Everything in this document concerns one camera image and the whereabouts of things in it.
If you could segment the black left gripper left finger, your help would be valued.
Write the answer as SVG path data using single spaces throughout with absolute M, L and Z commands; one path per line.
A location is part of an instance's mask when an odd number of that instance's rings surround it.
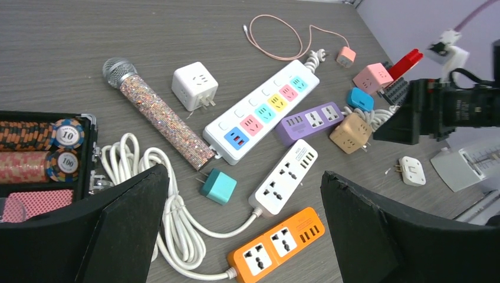
M 145 282 L 167 198 L 158 164 L 72 205 L 1 225 L 2 282 Z

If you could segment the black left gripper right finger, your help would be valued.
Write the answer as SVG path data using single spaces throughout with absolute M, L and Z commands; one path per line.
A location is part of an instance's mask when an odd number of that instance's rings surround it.
M 499 227 L 431 215 L 326 171 L 321 196 L 344 282 L 498 282 Z

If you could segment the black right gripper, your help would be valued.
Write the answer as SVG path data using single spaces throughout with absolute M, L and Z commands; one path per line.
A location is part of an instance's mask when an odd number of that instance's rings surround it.
M 412 80 L 399 109 L 373 139 L 414 145 L 423 134 L 447 139 L 457 127 L 499 127 L 499 88 L 477 84 L 457 89 L 433 79 Z

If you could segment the pink cube socket adapter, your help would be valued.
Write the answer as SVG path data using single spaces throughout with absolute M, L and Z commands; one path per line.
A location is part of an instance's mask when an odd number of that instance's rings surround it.
M 367 65 L 354 78 L 354 85 L 369 95 L 389 86 L 394 79 L 382 63 Z

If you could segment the tan cube socket adapter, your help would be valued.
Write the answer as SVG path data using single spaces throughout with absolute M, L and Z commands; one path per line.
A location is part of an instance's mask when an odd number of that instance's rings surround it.
M 358 114 L 351 113 L 331 132 L 330 140 L 346 154 L 358 149 L 367 151 L 373 130 Z

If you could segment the white cube socket adapter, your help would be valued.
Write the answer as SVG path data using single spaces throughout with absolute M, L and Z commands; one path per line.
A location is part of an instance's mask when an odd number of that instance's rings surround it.
M 171 89 L 187 111 L 215 106 L 218 82 L 199 61 L 178 68 L 173 73 Z

